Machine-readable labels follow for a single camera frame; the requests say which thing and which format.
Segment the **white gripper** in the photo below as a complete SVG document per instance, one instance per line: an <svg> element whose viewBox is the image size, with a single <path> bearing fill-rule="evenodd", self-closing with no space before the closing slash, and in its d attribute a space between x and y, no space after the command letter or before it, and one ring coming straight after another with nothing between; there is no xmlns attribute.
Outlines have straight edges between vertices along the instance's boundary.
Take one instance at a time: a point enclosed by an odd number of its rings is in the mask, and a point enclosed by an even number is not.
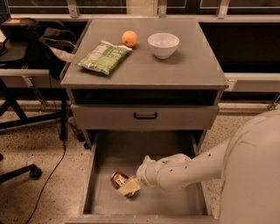
<svg viewBox="0 0 280 224"><path fill-rule="evenodd" d="M148 187L156 187L158 186L157 182L157 164L156 160L150 158L150 156L146 155L143 159L143 162L138 167L136 171L136 178L127 179L121 186L117 189L117 191L125 196L128 194L134 194L138 190L141 189L141 185Z"/></svg>

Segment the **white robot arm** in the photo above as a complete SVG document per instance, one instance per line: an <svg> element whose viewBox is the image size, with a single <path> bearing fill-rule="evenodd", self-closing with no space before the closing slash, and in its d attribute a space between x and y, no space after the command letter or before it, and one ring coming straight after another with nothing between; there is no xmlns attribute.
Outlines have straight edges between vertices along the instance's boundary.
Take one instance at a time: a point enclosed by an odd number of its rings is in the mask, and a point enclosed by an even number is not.
<svg viewBox="0 0 280 224"><path fill-rule="evenodd" d="M219 224L280 224L279 109L254 116L197 157L145 157L118 192L143 186L175 190L211 179L221 180Z"/></svg>

